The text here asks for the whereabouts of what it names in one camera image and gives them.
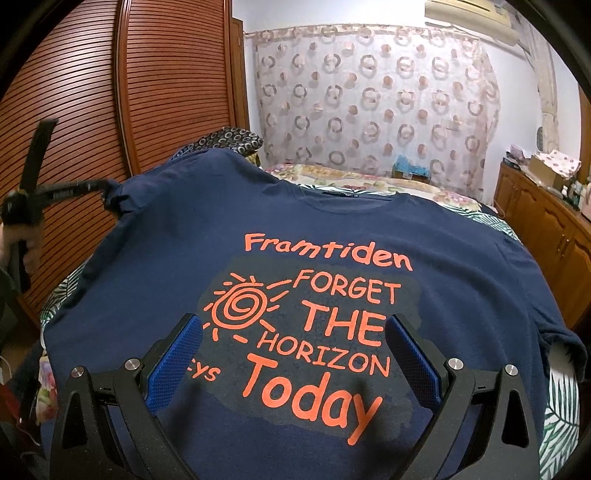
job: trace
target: cabinet door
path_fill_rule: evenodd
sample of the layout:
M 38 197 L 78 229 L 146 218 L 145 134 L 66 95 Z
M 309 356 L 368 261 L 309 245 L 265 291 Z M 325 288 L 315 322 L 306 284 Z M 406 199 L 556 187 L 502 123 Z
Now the cabinet door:
M 508 167 L 501 167 L 499 181 L 496 186 L 495 207 L 499 210 L 499 216 L 509 223 L 509 217 L 513 211 L 513 203 L 517 188 L 515 187 L 514 174 Z
M 518 193 L 515 196 L 515 206 L 509 208 L 510 226 L 519 239 L 530 250 L 531 245 L 538 238 L 537 225 L 541 213 L 542 199 L 535 186 L 526 184 L 523 179 L 517 185 Z
M 541 201 L 540 213 L 532 227 L 535 235 L 530 236 L 526 247 L 538 262 L 550 288 L 553 288 L 571 228 L 571 223 L 557 205 L 547 199 Z
M 591 303 L 591 241 L 578 230 L 567 239 L 553 284 L 566 326 L 573 328 Z

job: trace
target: wooden cabinet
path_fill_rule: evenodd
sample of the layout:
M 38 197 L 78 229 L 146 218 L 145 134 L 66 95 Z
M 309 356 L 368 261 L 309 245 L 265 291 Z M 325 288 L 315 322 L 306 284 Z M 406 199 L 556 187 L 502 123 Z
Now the wooden cabinet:
M 540 212 L 531 226 L 529 236 L 517 234 L 538 262 L 548 285 L 552 288 L 563 258 L 563 249 L 571 223 L 553 203 L 540 202 Z
M 579 327 L 591 316 L 591 224 L 505 164 L 495 206 L 540 265 L 566 325 Z
M 501 169 L 499 183 L 496 186 L 495 207 L 505 220 L 512 218 L 515 195 L 517 187 L 513 173 L 508 168 Z
M 534 226 L 539 222 L 541 202 L 536 189 L 534 185 L 522 185 L 520 188 L 515 184 L 516 194 L 511 208 L 512 225 L 517 236 L 526 245 L 532 245 L 538 238 Z
M 564 321 L 572 328 L 589 307 L 591 292 L 591 241 L 575 232 L 568 237 L 560 268 L 553 281 L 553 293 Z

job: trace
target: bed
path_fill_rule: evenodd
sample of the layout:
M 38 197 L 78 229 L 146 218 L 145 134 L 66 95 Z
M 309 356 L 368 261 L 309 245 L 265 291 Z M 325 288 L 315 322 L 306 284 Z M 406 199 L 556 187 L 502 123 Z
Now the bed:
M 310 190 L 330 190 L 360 196 L 409 194 L 420 197 L 519 242 L 513 230 L 486 206 L 428 184 L 372 177 L 320 166 L 280 164 L 268 169 L 267 172 Z M 72 272 L 46 301 L 41 313 L 42 330 L 45 330 L 63 302 L 75 291 L 85 265 L 86 262 Z M 540 446 L 540 478 L 543 480 L 551 479 L 562 467 L 576 447 L 579 435 L 579 393 L 569 350 L 564 345 L 555 343 L 549 355 L 549 364 L 550 382 L 545 410 L 544 437 Z M 40 382 L 42 388 L 38 398 L 37 414 L 43 421 L 55 416 L 57 398 L 55 381 L 47 355 L 41 359 Z

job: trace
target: navy blue t-shirt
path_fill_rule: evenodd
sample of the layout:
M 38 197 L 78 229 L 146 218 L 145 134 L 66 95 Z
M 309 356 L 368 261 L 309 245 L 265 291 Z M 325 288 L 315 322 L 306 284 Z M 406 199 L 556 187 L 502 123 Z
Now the navy blue t-shirt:
M 388 479 L 431 418 L 385 344 L 394 313 L 470 368 L 516 365 L 538 438 L 551 343 L 583 368 L 525 248 L 431 201 L 304 190 L 226 150 L 109 201 L 122 218 L 45 332 L 58 389 L 76 365 L 116 369 L 199 315 L 202 346 L 159 417 L 202 480 Z

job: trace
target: blue clamp pad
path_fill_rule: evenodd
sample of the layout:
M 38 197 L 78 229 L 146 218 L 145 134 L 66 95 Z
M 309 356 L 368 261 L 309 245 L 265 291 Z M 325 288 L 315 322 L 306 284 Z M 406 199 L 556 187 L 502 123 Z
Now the blue clamp pad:
M 148 377 L 146 405 L 152 415 L 168 407 L 202 340 L 201 320 L 193 315 Z
M 436 412 L 441 407 L 441 385 L 436 370 L 425 358 L 396 316 L 386 320 L 386 343 L 419 404 Z

